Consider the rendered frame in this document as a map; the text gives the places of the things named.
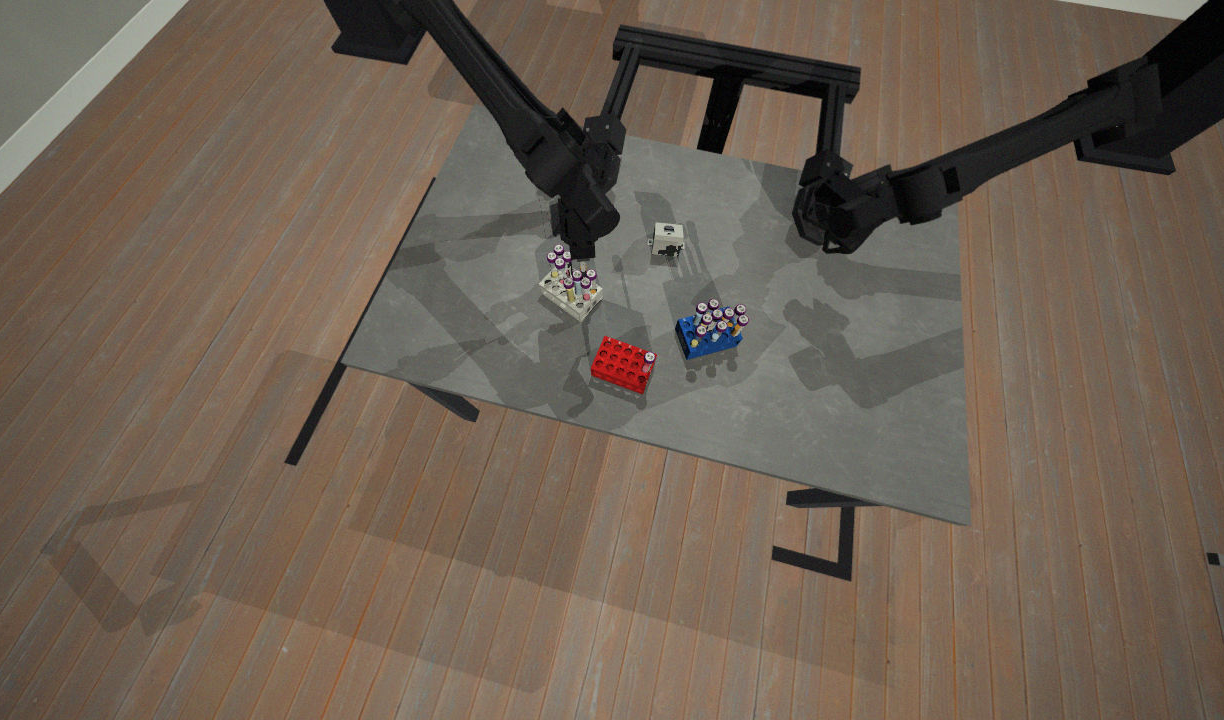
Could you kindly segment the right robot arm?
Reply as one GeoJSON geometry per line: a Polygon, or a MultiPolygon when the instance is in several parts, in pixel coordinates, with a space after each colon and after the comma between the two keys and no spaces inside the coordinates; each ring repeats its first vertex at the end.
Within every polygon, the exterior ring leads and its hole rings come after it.
{"type": "Polygon", "coordinates": [[[408,36],[415,38],[420,29],[428,31],[428,36],[435,38],[458,73],[461,73],[498,122],[513,156],[526,170],[529,181],[536,189],[543,189],[542,192],[551,200],[561,195],[561,200],[574,208],[565,208],[558,200],[561,229],[563,234],[568,233],[572,260],[584,263],[595,258],[594,238],[603,238],[614,231],[621,222],[621,214],[597,186],[608,181],[612,152],[592,149],[592,140],[581,132],[565,108],[557,114],[545,108],[458,10],[455,1],[379,2],[408,36]]]}

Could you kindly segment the blue tube rack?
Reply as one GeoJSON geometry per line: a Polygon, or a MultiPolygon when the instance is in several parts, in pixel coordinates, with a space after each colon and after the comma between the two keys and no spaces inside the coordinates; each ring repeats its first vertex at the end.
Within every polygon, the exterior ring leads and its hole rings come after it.
{"type": "Polygon", "coordinates": [[[679,336],[681,347],[682,351],[684,351],[685,360],[693,358],[700,358],[707,354],[714,354],[714,351],[722,351],[726,350],[726,348],[734,348],[739,345],[741,340],[743,340],[743,334],[741,333],[737,336],[731,334],[731,331],[734,329],[734,327],[727,327],[727,329],[720,336],[720,340],[717,342],[711,340],[711,336],[714,334],[712,331],[705,333],[699,345],[690,347],[690,343],[693,340],[693,337],[695,336],[695,331],[698,327],[698,324],[693,324],[694,316],[685,316],[685,318],[679,320],[679,322],[677,322],[674,327],[677,336],[679,336]]]}

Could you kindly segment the red lego brick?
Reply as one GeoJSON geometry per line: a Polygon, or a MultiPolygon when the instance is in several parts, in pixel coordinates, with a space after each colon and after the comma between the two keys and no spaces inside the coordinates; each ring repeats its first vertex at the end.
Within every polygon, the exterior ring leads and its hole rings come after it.
{"type": "Polygon", "coordinates": [[[652,362],[647,373],[641,372],[645,354],[647,350],[643,350],[643,348],[627,345],[624,342],[613,340],[606,336],[600,343],[597,358],[594,359],[592,375],[643,396],[654,362],[652,362]]]}

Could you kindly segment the white done button panel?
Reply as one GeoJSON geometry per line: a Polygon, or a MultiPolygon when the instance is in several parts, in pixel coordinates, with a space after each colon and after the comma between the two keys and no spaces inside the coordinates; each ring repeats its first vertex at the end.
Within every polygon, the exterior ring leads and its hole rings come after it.
{"type": "Polygon", "coordinates": [[[685,247],[682,240],[684,240],[682,225],[656,222],[652,240],[647,240],[647,246],[654,246],[652,253],[679,258],[681,249],[685,247]]]}

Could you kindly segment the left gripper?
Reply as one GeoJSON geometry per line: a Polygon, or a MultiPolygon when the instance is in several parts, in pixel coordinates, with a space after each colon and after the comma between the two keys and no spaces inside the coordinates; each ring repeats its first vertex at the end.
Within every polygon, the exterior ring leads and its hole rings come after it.
{"type": "MultiPolygon", "coordinates": [[[[883,222],[883,223],[885,223],[885,222],[883,222]]],[[[849,253],[853,253],[853,252],[856,252],[856,249],[859,249],[862,246],[862,242],[864,242],[867,240],[867,238],[871,236],[871,231],[874,231],[874,229],[876,229],[878,225],[881,225],[883,223],[874,223],[874,225],[863,229],[863,231],[856,231],[856,234],[851,234],[849,238],[842,238],[842,240],[841,240],[841,238],[834,236],[832,231],[830,231],[830,228],[827,228],[827,233],[824,231],[823,251],[826,252],[826,253],[831,253],[831,252],[841,252],[841,253],[848,253],[849,252],[849,253]],[[831,240],[830,240],[830,238],[831,238],[831,240]],[[831,242],[837,242],[837,245],[840,247],[837,247],[837,249],[827,249],[827,246],[830,246],[830,241],[831,242]],[[842,245],[841,245],[841,242],[842,242],[842,245]],[[842,250],[842,249],[845,249],[845,250],[842,250]]]]}

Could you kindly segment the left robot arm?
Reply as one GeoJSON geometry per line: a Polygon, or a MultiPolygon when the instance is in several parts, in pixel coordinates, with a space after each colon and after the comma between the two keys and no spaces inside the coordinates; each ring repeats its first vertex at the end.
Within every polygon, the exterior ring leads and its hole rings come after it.
{"type": "Polygon", "coordinates": [[[931,222],[980,184],[1024,160],[1040,158],[1086,135],[1095,133],[1098,146],[1155,126],[1153,118],[1162,113],[1159,62],[1148,67],[1147,55],[1141,56],[1087,83],[1088,88],[1069,96],[1038,118],[917,167],[892,170],[886,165],[854,179],[836,169],[826,181],[810,187],[800,218],[823,231],[830,228],[836,238],[849,238],[895,217],[900,224],[931,222]],[[973,152],[976,149],[978,152],[973,152]]]}

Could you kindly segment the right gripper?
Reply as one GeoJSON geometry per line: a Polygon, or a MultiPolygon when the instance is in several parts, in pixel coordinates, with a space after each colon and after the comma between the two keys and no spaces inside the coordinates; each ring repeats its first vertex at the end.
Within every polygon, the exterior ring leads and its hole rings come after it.
{"type": "MultiPolygon", "coordinates": [[[[562,204],[565,204],[565,202],[563,202],[562,200],[561,202],[562,204]]],[[[565,204],[565,208],[574,209],[572,208],[572,206],[568,204],[565,204]]],[[[557,238],[556,234],[561,234],[561,240],[568,242],[568,233],[563,234],[561,229],[561,206],[551,204],[551,220],[552,220],[552,231],[554,234],[554,238],[557,238]]]]}

